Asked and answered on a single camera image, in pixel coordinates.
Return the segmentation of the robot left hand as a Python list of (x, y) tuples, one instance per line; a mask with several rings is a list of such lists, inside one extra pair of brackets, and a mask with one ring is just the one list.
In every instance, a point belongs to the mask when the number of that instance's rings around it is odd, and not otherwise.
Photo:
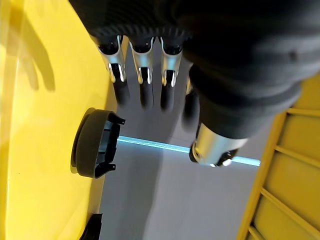
[(128, 38), (140, 102), (153, 105), (154, 43), (161, 44), (161, 100), (168, 110), (182, 58), (191, 62), (184, 121), (199, 114), (191, 161), (227, 166), (265, 122), (320, 70), (317, 0), (72, 0), (97, 45), (120, 105), (130, 94), (121, 44)]

